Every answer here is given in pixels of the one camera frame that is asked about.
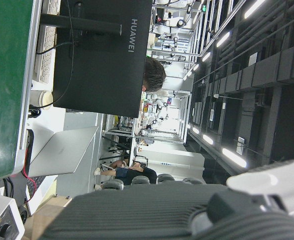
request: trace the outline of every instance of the monitor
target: monitor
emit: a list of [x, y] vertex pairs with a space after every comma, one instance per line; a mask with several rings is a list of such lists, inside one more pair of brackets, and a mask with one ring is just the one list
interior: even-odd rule
[[[152, 0], [69, 0], [69, 9], [66, 2], [60, 16], [69, 21], [70, 9], [73, 74], [69, 80], [73, 46], [58, 47], [54, 106], [137, 118]], [[72, 41], [66, 25], [57, 28], [57, 45]]]

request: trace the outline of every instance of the dark hair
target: dark hair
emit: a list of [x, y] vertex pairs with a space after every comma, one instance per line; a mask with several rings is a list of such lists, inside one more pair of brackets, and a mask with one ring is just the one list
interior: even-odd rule
[[146, 57], [145, 73], [143, 78], [143, 85], [145, 85], [146, 91], [156, 92], [162, 88], [165, 78], [166, 72], [162, 64], [151, 57]]

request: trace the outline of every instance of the laptop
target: laptop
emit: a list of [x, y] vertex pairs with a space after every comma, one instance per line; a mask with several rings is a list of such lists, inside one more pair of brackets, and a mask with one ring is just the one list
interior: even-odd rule
[[29, 177], [71, 174], [91, 143], [98, 127], [56, 132], [29, 167]]

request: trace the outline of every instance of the fluorescent light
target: fluorescent light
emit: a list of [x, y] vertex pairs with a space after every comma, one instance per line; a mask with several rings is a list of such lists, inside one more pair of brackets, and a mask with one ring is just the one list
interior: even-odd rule
[[225, 42], [225, 40], [228, 39], [228, 37], [230, 36], [230, 32], [227, 32], [217, 43], [217, 48], [223, 44]]
[[238, 155], [235, 155], [233, 152], [227, 150], [226, 148], [222, 149], [222, 153], [223, 155], [227, 156], [230, 160], [234, 161], [239, 166], [243, 168], [247, 167], [247, 162], [245, 160], [243, 160]]
[[208, 52], [208, 53], [203, 57], [202, 61], [204, 62], [205, 60], [207, 60], [208, 57], [210, 57], [210, 55], [211, 55], [211, 52]]
[[202, 138], [210, 145], [213, 145], [213, 140], [209, 138], [207, 135], [203, 134]]
[[197, 21], [197, 18], [198, 18], [198, 12], [197, 12], [197, 14], [195, 15], [195, 18], [193, 19], [193, 24], [195, 24], [196, 23], [196, 21]]
[[194, 131], [196, 134], [199, 134], [199, 130], [196, 129], [195, 127], [192, 128], [192, 131]]
[[199, 67], [199, 64], [195, 65], [195, 67], [193, 68], [193, 71], [197, 70]]
[[260, 7], [260, 5], [264, 2], [265, 0], [257, 0], [252, 6], [251, 8], [249, 8], [248, 11], [246, 11], [245, 13], [245, 19], [247, 19], [255, 10], [258, 9], [258, 7]]

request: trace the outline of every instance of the person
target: person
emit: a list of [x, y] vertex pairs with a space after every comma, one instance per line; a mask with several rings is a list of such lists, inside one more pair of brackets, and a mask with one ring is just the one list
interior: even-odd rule
[[162, 88], [166, 78], [166, 72], [162, 64], [151, 57], [146, 57], [144, 78], [142, 84], [143, 92], [156, 92]]
[[148, 167], [141, 167], [139, 162], [134, 162], [132, 167], [126, 167], [127, 161], [118, 160], [113, 162], [110, 167], [115, 170], [103, 170], [96, 168], [94, 175], [115, 176], [116, 179], [122, 180], [124, 185], [131, 185], [131, 182], [136, 176], [146, 176], [151, 184], [157, 181], [157, 174], [154, 170]]

